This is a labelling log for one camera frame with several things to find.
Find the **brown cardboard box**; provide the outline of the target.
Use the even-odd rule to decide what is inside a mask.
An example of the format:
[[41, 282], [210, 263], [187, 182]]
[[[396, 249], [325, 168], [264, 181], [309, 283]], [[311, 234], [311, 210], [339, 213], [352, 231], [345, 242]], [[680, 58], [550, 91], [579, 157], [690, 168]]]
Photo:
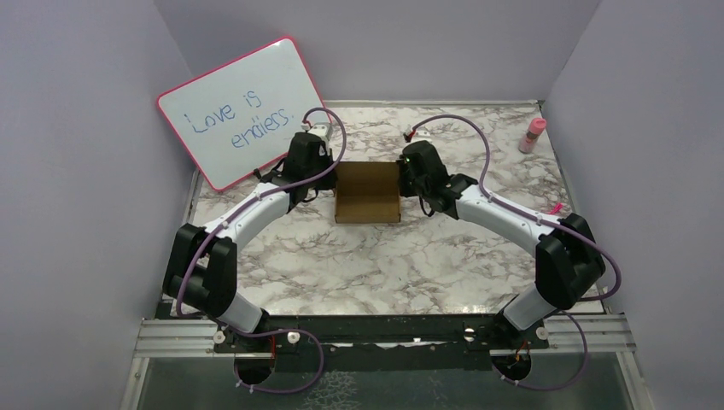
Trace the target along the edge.
[[337, 224], [400, 222], [400, 171], [395, 162], [343, 161], [335, 172]]

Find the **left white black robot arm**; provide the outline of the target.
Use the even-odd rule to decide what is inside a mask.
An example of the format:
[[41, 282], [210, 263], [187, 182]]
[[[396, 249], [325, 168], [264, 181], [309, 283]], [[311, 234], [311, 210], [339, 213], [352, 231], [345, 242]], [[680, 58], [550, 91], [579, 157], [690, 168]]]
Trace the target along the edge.
[[331, 134], [329, 123], [297, 132], [286, 157], [257, 176], [247, 198], [205, 225], [183, 225], [174, 238], [164, 294], [236, 329], [247, 350], [264, 347], [269, 330], [265, 310], [237, 291], [237, 253], [273, 221], [308, 202], [308, 193], [335, 188]]

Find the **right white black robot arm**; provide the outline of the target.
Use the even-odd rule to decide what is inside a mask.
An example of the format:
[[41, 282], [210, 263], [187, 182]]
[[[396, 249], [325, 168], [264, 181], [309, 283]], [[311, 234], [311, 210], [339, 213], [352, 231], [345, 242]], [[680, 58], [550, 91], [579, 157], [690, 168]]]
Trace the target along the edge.
[[472, 177], [448, 173], [428, 141], [407, 145], [397, 164], [404, 196], [417, 197], [434, 213], [489, 229], [534, 257], [534, 283], [496, 314], [492, 328], [499, 345], [516, 346], [539, 320], [573, 307], [603, 275], [603, 257], [580, 215], [558, 219], [483, 193]]

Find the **pink framed whiteboard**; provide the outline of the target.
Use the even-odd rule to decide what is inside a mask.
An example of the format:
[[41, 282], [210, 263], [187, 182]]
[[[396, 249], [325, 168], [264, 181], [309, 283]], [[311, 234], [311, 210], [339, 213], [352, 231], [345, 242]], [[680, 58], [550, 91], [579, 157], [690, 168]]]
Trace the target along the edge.
[[290, 37], [160, 94], [156, 105], [215, 191], [286, 155], [304, 120], [331, 120]]

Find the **pink glitter bottle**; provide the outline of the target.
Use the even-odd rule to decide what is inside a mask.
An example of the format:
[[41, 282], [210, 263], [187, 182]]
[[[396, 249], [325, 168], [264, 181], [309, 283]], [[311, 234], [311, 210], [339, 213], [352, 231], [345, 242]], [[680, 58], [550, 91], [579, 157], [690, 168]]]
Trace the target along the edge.
[[533, 152], [539, 137], [546, 130], [547, 121], [544, 118], [535, 118], [530, 121], [526, 133], [518, 143], [518, 150], [523, 154]]

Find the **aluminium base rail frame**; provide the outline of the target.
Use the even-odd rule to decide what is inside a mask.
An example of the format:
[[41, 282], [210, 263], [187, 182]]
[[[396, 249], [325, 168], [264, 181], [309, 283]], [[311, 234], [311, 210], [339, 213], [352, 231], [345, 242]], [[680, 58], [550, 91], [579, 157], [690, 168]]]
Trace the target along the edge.
[[534, 259], [487, 229], [401, 203], [398, 223], [342, 225], [322, 194], [274, 221], [237, 257], [240, 293], [278, 329], [260, 343], [164, 298], [143, 322], [125, 409], [649, 409], [621, 314], [577, 305], [528, 335], [532, 370], [504, 382], [483, 342], [491, 318], [534, 280]]

